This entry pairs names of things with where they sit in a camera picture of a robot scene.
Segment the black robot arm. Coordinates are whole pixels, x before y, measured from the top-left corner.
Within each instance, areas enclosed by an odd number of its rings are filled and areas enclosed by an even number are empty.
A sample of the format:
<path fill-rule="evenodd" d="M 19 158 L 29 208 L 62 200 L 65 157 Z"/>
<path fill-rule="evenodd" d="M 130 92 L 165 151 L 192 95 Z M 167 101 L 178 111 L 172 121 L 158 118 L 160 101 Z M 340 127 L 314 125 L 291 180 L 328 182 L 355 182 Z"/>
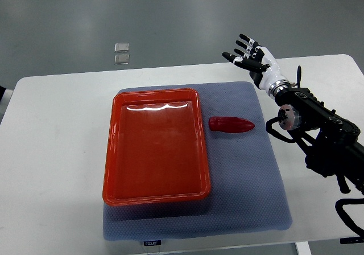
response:
<path fill-rule="evenodd" d="M 340 191 L 348 194 L 347 181 L 363 191 L 363 145 L 358 126 L 329 110 L 308 88 L 303 88 L 301 68 L 297 83 L 282 83 L 274 90 L 278 115 L 266 123 L 275 138 L 296 143 L 305 153 L 306 167 L 323 177 L 336 176 Z"/>

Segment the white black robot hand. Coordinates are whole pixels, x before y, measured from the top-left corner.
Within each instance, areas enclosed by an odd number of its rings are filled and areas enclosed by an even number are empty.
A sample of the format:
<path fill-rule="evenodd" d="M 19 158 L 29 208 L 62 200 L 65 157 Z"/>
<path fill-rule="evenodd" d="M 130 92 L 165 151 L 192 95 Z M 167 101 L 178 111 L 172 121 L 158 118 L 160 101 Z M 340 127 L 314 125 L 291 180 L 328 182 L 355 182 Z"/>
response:
<path fill-rule="evenodd" d="M 272 53 L 256 40 L 240 34 L 235 41 L 239 49 L 233 54 L 223 52 L 222 56 L 236 67 L 249 71 L 255 86 L 274 98 L 281 90 L 289 87 L 289 81 L 282 75 L 280 65 Z"/>

